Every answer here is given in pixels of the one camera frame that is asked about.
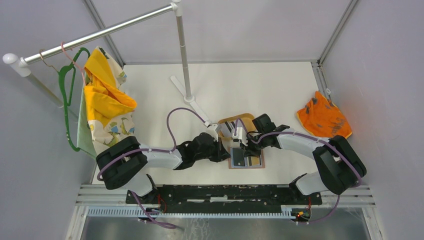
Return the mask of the black card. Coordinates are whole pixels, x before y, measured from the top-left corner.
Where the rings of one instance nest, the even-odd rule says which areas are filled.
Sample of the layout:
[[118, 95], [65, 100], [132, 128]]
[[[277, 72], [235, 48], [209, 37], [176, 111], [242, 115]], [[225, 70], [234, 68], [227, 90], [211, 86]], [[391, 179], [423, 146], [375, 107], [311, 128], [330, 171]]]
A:
[[244, 168], [247, 166], [244, 152], [245, 151], [240, 147], [232, 147], [230, 149], [230, 163], [233, 168]]

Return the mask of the silver striped card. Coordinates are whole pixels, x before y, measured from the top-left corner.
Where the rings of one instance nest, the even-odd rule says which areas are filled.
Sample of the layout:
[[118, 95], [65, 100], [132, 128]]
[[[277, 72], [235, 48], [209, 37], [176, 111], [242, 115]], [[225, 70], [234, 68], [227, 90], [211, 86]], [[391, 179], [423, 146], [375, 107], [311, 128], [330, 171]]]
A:
[[224, 138], [231, 138], [232, 136], [234, 136], [235, 127], [236, 127], [236, 123], [234, 120], [222, 122], [220, 124], [220, 127], [221, 127], [220, 129], [221, 135]]

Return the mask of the tan oval tray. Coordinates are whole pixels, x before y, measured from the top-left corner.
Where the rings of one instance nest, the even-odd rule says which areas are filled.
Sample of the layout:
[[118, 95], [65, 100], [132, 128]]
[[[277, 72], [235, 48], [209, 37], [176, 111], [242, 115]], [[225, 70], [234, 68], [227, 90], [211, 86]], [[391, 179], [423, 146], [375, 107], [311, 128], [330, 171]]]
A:
[[220, 125], [223, 122], [227, 122], [227, 121], [235, 121], [235, 126], [237, 127], [241, 127], [242, 123], [244, 124], [247, 132], [251, 132], [251, 131], [256, 131], [256, 127], [253, 124], [253, 119], [255, 117], [250, 114], [250, 113], [242, 113], [236, 116], [232, 116], [232, 117], [227, 117], [224, 119], [221, 119], [218, 121], [218, 124]]

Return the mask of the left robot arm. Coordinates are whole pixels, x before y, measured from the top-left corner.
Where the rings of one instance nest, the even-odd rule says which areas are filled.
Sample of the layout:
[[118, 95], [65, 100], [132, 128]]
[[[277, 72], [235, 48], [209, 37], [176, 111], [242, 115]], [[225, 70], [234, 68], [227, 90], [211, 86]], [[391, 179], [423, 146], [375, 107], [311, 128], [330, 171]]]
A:
[[230, 153], [220, 140], [202, 132], [173, 150], [149, 148], [130, 136], [101, 152], [95, 160], [99, 168], [97, 180], [104, 182], [108, 190], [128, 190], [145, 204], [151, 204], [157, 198], [157, 190], [153, 178], [142, 173], [143, 169], [185, 170], [200, 160], [219, 163], [229, 157]]

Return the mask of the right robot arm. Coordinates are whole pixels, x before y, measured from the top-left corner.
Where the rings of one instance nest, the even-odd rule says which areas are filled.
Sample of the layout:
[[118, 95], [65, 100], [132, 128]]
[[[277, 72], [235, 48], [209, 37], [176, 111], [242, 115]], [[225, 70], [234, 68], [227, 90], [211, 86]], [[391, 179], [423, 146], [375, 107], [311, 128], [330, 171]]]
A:
[[359, 187], [367, 169], [344, 136], [331, 138], [301, 133], [288, 125], [276, 126], [267, 114], [252, 121], [255, 132], [238, 128], [243, 134], [240, 147], [245, 156], [259, 157], [263, 149], [289, 150], [310, 158], [317, 171], [305, 173], [290, 183], [289, 199], [302, 204], [313, 193], [330, 191], [341, 195], [349, 188]]

